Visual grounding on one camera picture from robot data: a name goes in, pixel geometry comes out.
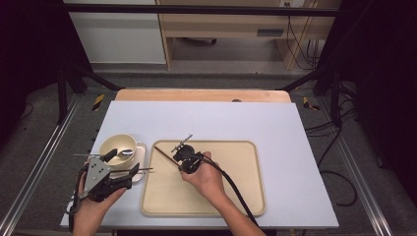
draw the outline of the wooden plank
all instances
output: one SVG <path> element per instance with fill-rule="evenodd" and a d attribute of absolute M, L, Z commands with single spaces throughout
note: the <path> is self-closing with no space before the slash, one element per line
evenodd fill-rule
<path fill-rule="evenodd" d="M 116 100 L 291 102 L 283 90 L 245 89 L 121 89 Z"/>

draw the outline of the metal rod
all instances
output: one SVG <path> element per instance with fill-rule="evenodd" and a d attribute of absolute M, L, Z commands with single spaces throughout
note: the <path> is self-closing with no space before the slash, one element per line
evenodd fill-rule
<path fill-rule="evenodd" d="M 140 168 L 138 170 L 152 170 L 153 168 Z M 112 170 L 110 173 L 129 172 L 131 170 Z"/>
<path fill-rule="evenodd" d="M 163 152 L 159 147 L 155 146 L 155 149 L 157 149 L 163 156 L 168 158 L 172 163 L 174 163 L 176 166 L 180 166 L 174 159 L 172 159 L 169 155 L 167 155 L 165 152 Z"/>
<path fill-rule="evenodd" d="M 84 13 L 158 13 L 158 14 L 209 14 L 339 17 L 351 13 L 334 8 L 281 8 L 242 6 L 190 6 L 190 5 L 120 5 L 120 4 L 43 4 L 43 7 Z"/>

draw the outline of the wooden tray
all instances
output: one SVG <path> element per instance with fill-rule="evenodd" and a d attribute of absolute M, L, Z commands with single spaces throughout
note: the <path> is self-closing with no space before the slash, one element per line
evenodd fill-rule
<path fill-rule="evenodd" d="M 169 156 L 180 141 L 158 141 L 151 150 L 149 167 L 141 202 L 148 215 L 219 215 L 192 185 L 184 182 L 177 166 L 154 147 Z M 188 141 L 194 150 L 210 151 L 212 159 L 232 178 L 253 215 L 265 211 L 264 188 L 256 147 L 248 141 Z M 244 213 L 236 194 L 223 178 L 226 194 Z"/>

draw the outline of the aluminum rail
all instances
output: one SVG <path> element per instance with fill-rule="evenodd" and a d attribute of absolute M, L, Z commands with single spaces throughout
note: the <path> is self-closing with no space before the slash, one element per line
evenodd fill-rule
<path fill-rule="evenodd" d="M 122 5 L 122 4 L 43 4 L 45 8 L 62 9 L 82 13 L 158 13 L 158 14 L 205 14 L 205 15 L 252 15 L 252 16 L 300 16 L 341 17 L 352 12 L 334 8 L 282 8 L 241 6 L 190 6 L 190 5 Z"/>
<path fill-rule="evenodd" d="M 61 138 L 63 137 L 68 125 L 70 124 L 71 119 L 74 116 L 76 108 L 81 100 L 81 95 L 74 94 L 71 103 L 68 108 L 68 115 L 65 119 L 58 125 L 48 143 L 46 144 L 45 149 L 40 155 L 36 165 L 34 166 L 32 172 L 28 176 L 28 180 L 19 192 L 12 206 L 9 208 L 6 216 L 2 219 L 0 224 L 0 235 L 9 236 L 12 235 L 13 230 L 15 229 L 19 218 L 22 216 L 30 197 L 32 196 L 34 190 L 36 189 L 37 184 L 42 177 L 43 172 L 46 169 L 46 166 L 49 163 L 54 151 L 59 145 Z"/>
<path fill-rule="evenodd" d="M 330 121 L 331 119 L 329 116 L 328 103 L 322 97 L 320 97 L 318 101 L 320 103 L 320 107 L 324 109 L 324 113 Z M 371 220 L 375 232 L 378 236 L 391 236 L 392 232 L 389 228 L 387 220 L 384 217 L 384 214 L 381 211 L 371 188 L 365 180 L 365 177 L 362 175 L 359 166 L 356 164 L 356 161 L 353 158 L 353 155 L 350 152 L 350 149 L 342 135 L 337 138 L 337 143 L 343 162 L 347 168 L 347 171 L 349 172 L 350 177 L 352 178 L 353 184 L 358 190 L 358 195 L 362 201 L 365 211 L 368 213 L 368 217 Z"/>

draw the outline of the gray floor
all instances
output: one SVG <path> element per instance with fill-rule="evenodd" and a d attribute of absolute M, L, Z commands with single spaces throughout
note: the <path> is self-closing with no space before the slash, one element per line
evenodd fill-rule
<path fill-rule="evenodd" d="M 101 71 L 98 73 L 105 79 L 128 88 L 277 89 L 309 72 L 298 68 L 285 71 L 281 58 L 276 54 L 274 43 L 269 40 L 241 41 L 220 38 L 217 45 L 209 46 L 202 42 L 178 40 L 174 55 L 173 67 L 169 71 L 150 65 L 128 65 L 129 70 L 126 71 L 129 73 L 123 73 L 126 71 L 120 68 L 100 68 Z M 64 234 L 66 231 L 59 226 L 59 222 L 64 213 L 63 207 L 71 196 L 75 175 L 84 162 L 72 154 L 87 152 L 92 147 L 106 107 L 115 96 L 114 92 L 90 79 L 87 79 L 87 82 L 89 91 L 85 95 L 75 96 L 79 102 L 78 108 L 22 212 L 16 225 L 17 235 L 58 235 L 58 232 Z M 314 83 L 307 83 L 290 93 L 306 128 L 328 121 L 323 110 L 303 106 L 305 96 L 313 105 L 319 105 L 321 108 L 327 104 L 326 97 L 317 100 L 312 96 L 313 85 Z M 100 108 L 91 111 L 96 96 L 101 93 L 105 93 L 105 98 Z M 28 97 L 28 103 L 32 106 L 31 113 L 20 120 L 14 134 L 0 152 L 1 218 L 8 214 L 8 209 L 20 195 L 21 188 L 28 181 L 30 172 L 42 156 L 42 151 L 56 128 L 56 85 L 35 91 Z M 342 107 L 347 111 L 352 108 L 352 103 L 345 102 Z M 331 142 L 333 135 L 328 134 L 330 131 L 331 129 L 323 130 L 323 136 L 315 134 L 319 137 L 309 137 L 316 159 L 321 157 Z M 378 167 L 372 147 L 354 116 L 346 118 L 343 122 L 343 131 L 339 139 L 345 140 L 349 147 L 392 234 L 417 235 L 415 205 L 408 199 L 395 174 Z M 326 155 L 321 169 L 337 171 L 352 178 L 337 144 Z M 348 203 L 352 199 L 353 192 L 346 182 L 330 175 L 323 175 L 323 178 L 330 197 L 336 203 Z M 340 227 L 308 230 L 307 235 L 377 235 L 365 203 L 363 199 L 359 199 L 353 206 L 334 206 Z M 290 231 L 279 230 L 278 235 L 290 235 Z"/>

